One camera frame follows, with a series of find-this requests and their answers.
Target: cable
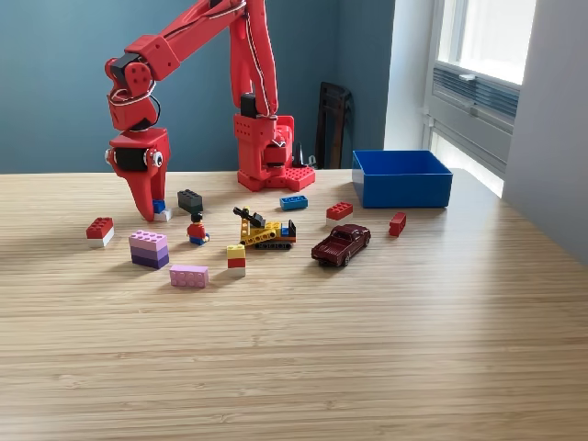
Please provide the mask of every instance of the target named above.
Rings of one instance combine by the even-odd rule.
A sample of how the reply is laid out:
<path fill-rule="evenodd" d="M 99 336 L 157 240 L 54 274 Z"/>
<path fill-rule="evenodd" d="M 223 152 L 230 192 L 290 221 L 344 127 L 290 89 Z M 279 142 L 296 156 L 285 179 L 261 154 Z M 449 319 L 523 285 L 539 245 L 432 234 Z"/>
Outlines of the cable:
<path fill-rule="evenodd" d="M 175 28 L 174 30 L 170 30 L 168 33 L 166 33 L 164 35 L 164 38 L 168 39 L 169 37 L 174 36 L 178 32 L 181 32 L 183 30 L 190 28 L 193 25 L 196 25 L 202 18 L 218 18 L 218 17 L 226 16 L 227 14 L 238 11 L 239 9 L 245 7 L 246 5 L 247 5 L 246 2 L 243 0 L 239 5 L 230 7 L 229 9 L 225 9 L 224 11 L 220 11 L 215 14 L 210 14 L 207 16 L 198 17 L 197 19 L 192 20 L 189 23 L 186 23 L 185 25 L 180 26 L 179 28 Z"/>
<path fill-rule="evenodd" d="M 151 96 L 151 93 L 152 93 L 153 89 L 155 88 L 155 85 L 157 85 L 157 83 L 155 82 L 155 80 L 153 80 L 151 85 L 149 86 L 149 90 L 147 92 L 145 92 L 143 95 L 135 96 L 134 98 L 123 99 L 122 101 L 114 101 L 114 98 L 118 98 L 119 93 L 121 93 L 121 92 L 128 93 L 129 91 L 127 89 L 117 89 L 110 94 L 110 96 L 108 97 L 108 101 L 110 101 L 110 104 L 112 104 L 113 106 L 130 106 L 131 104 L 137 103 L 137 102 Z"/>
<path fill-rule="evenodd" d="M 259 59 L 257 58 L 257 52 L 255 51 L 255 43 L 253 40 L 253 35 L 251 34 L 251 24 L 249 22 L 249 16 L 245 18 L 245 25 L 247 31 L 247 41 L 249 42 L 249 49 L 251 50 L 251 55 L 254 59 L 255 69 L 257 70 L 257 74 L 259 75 L 259 79 L 261 82 L 261 93 L 264 96 L 264 102 L 266 103 L 267 114 L 264 117 L 269 118 L 271 116 L 271 110 L 269 108 L 269 101 L 267 100 L 266 95 L 266 79 L 264 78 L 264 73 L 261 70 L 261 65 L 259 64 Z"/>
<path fill-rule="evenodd" d="M 155 104 L 157 105 L 157 119 L 153 123 L 153 125 L 155 125 L 155 124 L 157 124 L 157 121 L 159 121 L 159 116 L 162 114 L 162 105 L 160 104 L 160 102 L 157 100 L 157 98 L 155 96 L 151 95 L 150 99 L 155 101 Z"/>

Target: lego vehicle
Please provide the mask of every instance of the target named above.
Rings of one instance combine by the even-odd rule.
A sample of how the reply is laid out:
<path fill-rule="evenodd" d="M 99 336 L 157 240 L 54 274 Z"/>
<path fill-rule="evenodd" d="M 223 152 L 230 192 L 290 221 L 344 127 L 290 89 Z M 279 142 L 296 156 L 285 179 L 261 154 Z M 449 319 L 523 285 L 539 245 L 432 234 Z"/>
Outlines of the lego vehicle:
<path fill-rule="evenodd" d="M 329 237 L 317 244 L 311 257 L 321 265 L 347 266 L 359 250 L 368 246 L 371 233 L 366 227 L 348 223 L 331 230 Z"/>
<path fill-rule="evenodd" d="M 257 250 L 289 250 L 296 242 L 296 226 L 292 220 L 288 221 L 288 226 L 281 222 L 266 221 L 260 214 L 249 214 L 248 207 L 235 207 L 232 212 L 242 219 L 242 245 L 253 245 Z"/>

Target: lego brick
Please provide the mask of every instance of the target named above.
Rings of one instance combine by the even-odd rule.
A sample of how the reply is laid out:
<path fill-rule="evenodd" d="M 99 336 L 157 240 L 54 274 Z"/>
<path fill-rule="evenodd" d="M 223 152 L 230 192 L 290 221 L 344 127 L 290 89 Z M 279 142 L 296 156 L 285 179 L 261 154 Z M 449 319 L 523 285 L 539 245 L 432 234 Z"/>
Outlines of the lego brick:
<path fill-rule="evenodd" d="M 244 259 L 245 246 L 244 245 L 229 245 L 227 246 L 227 259 Z"/>
<path fill-rule="evenodd" d="M 400 236 L 402 230 L 406 226 L 406 214 L 404 213 L 396 213 L 392 220 L 390 221 L 390 230 L 388 233 L 390 236 Z"/>
<path fill-rule="evenodd" d="M 177 203 L 188 207 L 202 206 L 202 196 L 192 190 L 177 192 Z"/>
<path fill-rule="evenodd" d="M 178 203 L 177 206 L 182 209 L 183 211 L 187 211 L 190 214 L 199 214 L 202 211 L 204 211 L 204 208 L 202 207 L 202 204 L 200 205 L 195 205 L 193 207 L 187 205 L 187 204 L 183 204 L 183 203 Z"/>
<path fill-rule="evenodd" d="M 290 198 L 281 198 L 279 205 L 284 211 L 306 209 L 309 206 L 309 200 L 304 196 L 293 196 Z"/>
<path fill-rule="evenodd" d="M 145 250 L 159 251 L 167 246 L 167 236 L 157 232 L 138 230 L 129 236 L 129 245 Z"/>
<path fill-rule="evenodd" d="M 353 205 L 347 202 L 339 202 L 327 209 L 327 218 L 339 221 L 340 219 L 353 213 Z"/>
<path fill-rule="evenodd" d="M 353 220 L 353 213 L 351 213 L 351 214 L 349 214 L 339 220 L 327 218 L 326 223 L 329 227 L 336 227 L 337 225 L 345 225 L 346 223 L 350 223 L 352 220 Z"/>
<path fill-rule="evenodd" d="M 173 287 L 205 288 L 209 283 L 207 266 L 174 265 L 169 270 Z"/>
<path fill-rule="evenodd" d="M 130 260 L 135 265 L 148 266 L 149 268 L 160 269 L 169 264 L 169 254 L 166 254 L 159 260 L 146 259 L 137 255 L 131 255 Z"/>
<path fill-rule="evenodd" d="M 292 248 L 292 242 L 295 242 L 295 241 L 291 241 L 291 242 L 286 242 L 286 241 L 261 242 L 261 243 L 256 243 L 254 245 L 254 248 L 256 250 L 289 250 Z"/>
<path fill-rule="evenodd" d="M 85 237 L 87 239 L 102 239 L 113 227 L 112 218 L 97 218 L 85 230 Z"/>
<path fill-rule="evenodd" d="M 226 271 L 229 277 L 245 277 L 246 268 L 229 268 Z"/>
<path fill-rule="evenodd" d="M 156 222 L 169 222 L 172 219 L 172 211 L 164 209 L 161 213 L 155 213 L 153 220 Z"/>
<path fill-rule="evenodd" d="M 245 259 L 228 259 L 228 268 L 245 268 Z"/>
<path fill-rule="evenodd" d="M 104 248 L 110 242 L 110 239 L 114 237 L 114 227 L 107 232 L 107 235 L 102 239 L 86 239 L 90 248 Z"/>
<path fill-rule="evenodd" d="M 169 254 L 167 246 L 158 251 L 145 250 L 144 248 L 136 248 L 134 246 L 130 248 L 130 255 L 144 257 L 145 259 L 160 260 L 166 254 Z"/>
<path fill-rule="evenodd" d="M 288 221 L 288 237 L 296 238 L 296 225 L 294 225 L 292 220 Z"/>
<path fill-rule="evenodd" d="M 165 201 L 162 199 L 153 200 L 153 212 L 159 214 L 165 210 Z"/>
<path fill-rule="evenodd" d="M 210 234 L 206 233 L 205 235 L 210 240 Z M 192 236 L 190 236 L 190 243 L 194 243 L 196 245 L 203 245 L 204 243 L 209 242 L 209 240 L 208 241 L 205 241 L 204 239 L 200 239 L 199 237 L 192 237 Z"/>

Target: yellow lego bulldozer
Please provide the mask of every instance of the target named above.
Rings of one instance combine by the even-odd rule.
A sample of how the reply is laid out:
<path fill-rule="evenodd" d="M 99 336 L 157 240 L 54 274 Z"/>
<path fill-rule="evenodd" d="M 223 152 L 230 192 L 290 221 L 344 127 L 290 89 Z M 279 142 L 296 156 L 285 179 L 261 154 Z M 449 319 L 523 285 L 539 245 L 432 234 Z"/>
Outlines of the yellow lego bulldozer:
<path fill-rule="evenodd" d="M 296 242 L 296 226 L 292 220 L 288 221 L 288 226 L 266 221 L 260 214 L 250 214 L 249 207 L 235 207 L 232 212 L 241 218 L 242 245 L 253 245 L 256 250 L 289 250 Z"/>

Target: black lego brick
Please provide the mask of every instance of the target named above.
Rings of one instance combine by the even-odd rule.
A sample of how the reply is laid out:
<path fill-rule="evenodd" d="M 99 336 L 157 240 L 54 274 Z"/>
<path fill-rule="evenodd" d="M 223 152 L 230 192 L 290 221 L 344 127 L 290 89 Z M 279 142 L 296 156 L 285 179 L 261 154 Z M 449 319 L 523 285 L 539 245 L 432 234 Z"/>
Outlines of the black lego brick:
<path fill-rule="evenodd" d="M 184 204 L 188 207 L 202 207 L 202 196 L 192 190 L 184 190 L 177 192 L 177 203 Z"/>
<path fill-rule="evenodd" d="M 204 211 L 201 205 L 195 205 L 193 207 L 190 207 L 189 205 L 178 203 L 177 206 L 190 214 L 198 214 Z"/>

